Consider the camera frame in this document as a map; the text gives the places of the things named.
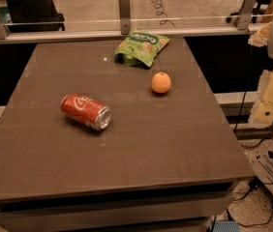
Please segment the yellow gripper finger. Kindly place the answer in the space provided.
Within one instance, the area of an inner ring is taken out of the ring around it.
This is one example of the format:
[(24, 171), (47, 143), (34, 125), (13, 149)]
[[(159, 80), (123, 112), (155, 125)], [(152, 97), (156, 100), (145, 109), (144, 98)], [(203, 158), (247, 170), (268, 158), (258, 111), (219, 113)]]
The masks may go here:
[(248, 44), (256, 47), (267, 46), (271, 23), (257, 30), (248, 40)]
[(259, 78), (257, 99), (251, 109), (249, 123), (273, 124), (273, 71), (264, 70)]

